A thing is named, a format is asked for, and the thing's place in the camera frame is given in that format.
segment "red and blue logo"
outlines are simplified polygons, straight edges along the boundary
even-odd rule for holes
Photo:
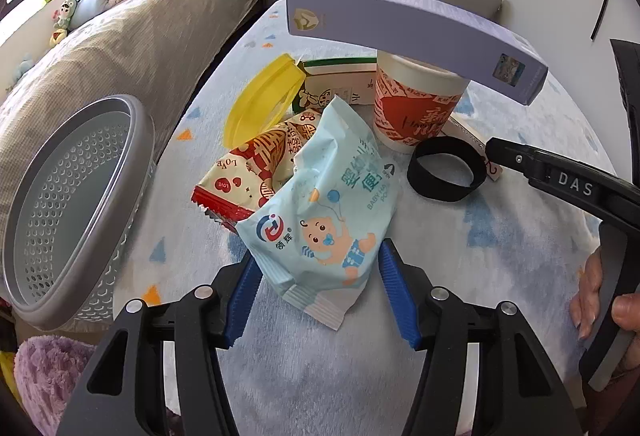
[[[284,222],[279,215],[272,213],[271,215],[265,215],[258,225],[255,227],[255,232],[258,239],[261,241],[277,241],[284,231]]]

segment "blue ridged pad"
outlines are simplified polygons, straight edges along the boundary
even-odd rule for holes
[[[412,348],[417,349],[421,336],[418,331],[418,317],[414,300],[402,278],[402,273],[396,262],[396,251],[386,244],[380,245],[378,252],[378,266],[382,282],[385,284],[386,296],[391,303],[391,309],[396,316],[398,329],[404,340],[409,342]]]
[[[254,305],[255,294],[262,280],[262,272],[252,257],[238,280],[238,285],[226,307],[225,339],[231,347],[242,337],[246,321]]]

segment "table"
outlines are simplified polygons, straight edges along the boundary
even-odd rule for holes
[[[240,239],[207,219],[190,202],[191,192],[225,153],[222,128],[239,91],[284,51],[305,60],[374,54],[291,37],[285,2],[275,3],[204,85],[161,157],[127,245],[114,313],[134,297],[178,300],[211,282],[222,265],[241,259]],[[355,108],[372,123],[372,108]],[[528,143],[613,172],[587,120],[551,74],[528,107],[471,83],[456,114],[486,137]],[[598,220],[508,169],[458,203],[423,199],[406,183],[408,156],[386,148],[381,153],[395,158],[402,172],[388,236],[404,261],[466,302],[492,308],[515,302],[561,377],[575,374],[580,348],[567,306],[578,268],[598,245]],[[399,336],[376,269],[338,332],[282,301],[263,280],[244,336],[219,353],[242,435],[399,435],[424,359]],[[477,352],[470,353],[470,369],[477,367],[474,358]],[[167,402],[178,410],[171,351],[165,365]],[[473,416],[477,376],[468,376],[461,432]]]

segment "black ring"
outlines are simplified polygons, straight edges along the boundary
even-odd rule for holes
[[[468,165],[474,180],[468,187],[441,180],[418,163],[418,159],[430,154],[451,154]],[[412,189],[423,197],[439,201],[459,201],[476,190],[486,179],[484,159],[476,149],[464,140],[453,136],[437,136],[424,140],[415,148],[406,173]]]

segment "red and white paper cup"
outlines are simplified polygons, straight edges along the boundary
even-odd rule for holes
[[[376,136],[390,149],[411,154],[440,133],[468,84],[448,70],[378,51]]]

